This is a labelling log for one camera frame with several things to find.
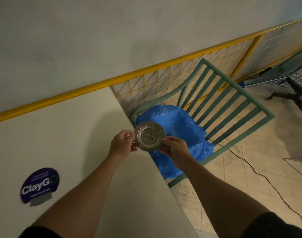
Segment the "stainless steel plate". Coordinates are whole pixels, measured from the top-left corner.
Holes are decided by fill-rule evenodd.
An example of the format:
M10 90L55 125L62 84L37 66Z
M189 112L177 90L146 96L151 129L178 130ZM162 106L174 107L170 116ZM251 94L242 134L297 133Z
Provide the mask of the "stainless steel plate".
M158 150L162 145L162 138L165 138L165 131L156 122L146 121L139 124L135 130L135 144L144 151Z

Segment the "electric cord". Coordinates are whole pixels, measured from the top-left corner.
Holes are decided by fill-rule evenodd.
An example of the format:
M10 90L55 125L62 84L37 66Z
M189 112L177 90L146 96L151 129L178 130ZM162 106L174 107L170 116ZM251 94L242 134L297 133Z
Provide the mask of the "electric cord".
M268 181L268 183L275 189L275 191L278 193L278 195L280 196L281 200L283 200L283 202L286 204L286 206L287 206L291 211L293 211L294 213L298 214L299 217L300 217L301 220L302 220L302 216L301 216L298 212L296 212L295 210L293 210L293 209L289 206L288 203L285 202L285 200L284 200L283 197L281 196L280 192L279 192L279 191L271 184L270 180L269 180L267 177L265 177L265 176L262 175L262 174L257 173L257 172L254 170L254 168L252 167L252 165L251 165L247 160L245 160L244 158L241 158L240 156L236 155L231 149L229 149L229 151L232 152L232 153L233 153L235 156L237 156L238 158L244 160L244 161L252 168L252 170L253 170L257 175L263 176L263 177Z

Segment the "white table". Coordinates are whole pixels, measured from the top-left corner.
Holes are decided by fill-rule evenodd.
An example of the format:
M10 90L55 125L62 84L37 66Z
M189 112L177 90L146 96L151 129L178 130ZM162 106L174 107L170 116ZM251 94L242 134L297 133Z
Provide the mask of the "white table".
M0 122L0 237L18 237L106 157L110 141L133 129L110 88ZM20 189L34 171L52 167L60 185L30 207ZM197 237L147 152L130 154L117 170L97 237Z

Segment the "purple sticker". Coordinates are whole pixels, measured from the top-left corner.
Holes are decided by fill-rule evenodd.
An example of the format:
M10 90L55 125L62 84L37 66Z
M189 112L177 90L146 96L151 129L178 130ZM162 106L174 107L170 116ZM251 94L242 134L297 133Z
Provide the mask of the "purple sticker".
M23 183L20 196L23 203L46 193L55 192L60 183L58 172L53 168L42 168L31 174Z

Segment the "white wall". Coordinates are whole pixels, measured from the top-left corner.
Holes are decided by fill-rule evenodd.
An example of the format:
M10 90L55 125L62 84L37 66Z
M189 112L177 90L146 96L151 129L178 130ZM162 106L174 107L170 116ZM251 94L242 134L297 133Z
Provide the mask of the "white wall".
M0 0L0 112L302 17L302 0Z

